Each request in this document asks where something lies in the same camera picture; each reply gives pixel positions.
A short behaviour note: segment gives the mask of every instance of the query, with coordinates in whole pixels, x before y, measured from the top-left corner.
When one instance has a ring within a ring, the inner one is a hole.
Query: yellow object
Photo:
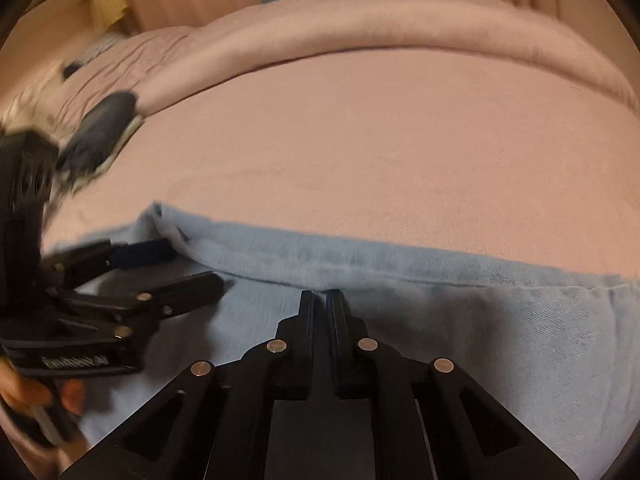
[[[103,32],[124,18],[130,6],[127,0],[91,0],[94,25]]]

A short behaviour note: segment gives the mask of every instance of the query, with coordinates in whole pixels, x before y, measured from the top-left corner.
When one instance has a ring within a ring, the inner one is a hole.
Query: metal screw
[[[113,331],[113,335],[118,339],[126,339],[131,334],[133,334],[133,330],[130,327],[124,325],[116,327],[116,330]]]
[[[364,350],[366,352],[373,352],[376,348],[378,348],[378,342],[370,337],[364,337],[360,341],[358,341],[358,346],[361,350]]]
[[[267,343],[267,350],[274,354],[284,352],[287,349],[287,343],[282,339],[272,339]]]
[[[437,371],[442,372],[443,374],[448,374],[449,372],[453,371],[453,363],[443,357],[441,357],[440,359],[436,359],[436,362],[434,362],[433,367]]]
[[[191,373],[196,377],[207,375],[211,371],[211,365],[206,361],[198,361],[191,365]]]

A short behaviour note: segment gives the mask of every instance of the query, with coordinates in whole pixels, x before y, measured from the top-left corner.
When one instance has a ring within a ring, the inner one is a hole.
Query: brand logo
[[[93,357],[43,357],[41,361],[49,370],[61,370],[63,368],[93,368],[109,365],[109,360],[104,355],[95,355]]]

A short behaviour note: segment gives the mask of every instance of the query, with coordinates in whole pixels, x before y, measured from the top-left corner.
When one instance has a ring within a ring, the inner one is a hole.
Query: light blue cloth
[[[212,222],[164,205],[110,235],[165,236],[185,258],[112,272],[93,290],[142,290],[203,266],[234,286],[218,306],[163,322],[144,373],[90,381],[81,428],[92,443],[191,362],[236,360],[272,338],[297,312],[303,288],[341,288],[369,333],[407,357],[455,360],[582,480],[600,478],[640,419],[640,286],[632,280]],[[358,475],[344,478],[366,478]]]

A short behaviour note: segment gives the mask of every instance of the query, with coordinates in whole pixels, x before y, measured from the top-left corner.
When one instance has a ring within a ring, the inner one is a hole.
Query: triangular cutout
[[[487,457],[495,456],[520,443],[516,432],[493,413],[472,390],[463,389],[460,392],[460,401],[476,434],[482,454]]]
[[[184,394],[176,393],[164,406],[151,414],[123,439],[124,447],[147,460],[156,462],[162,456],[183,403]]]

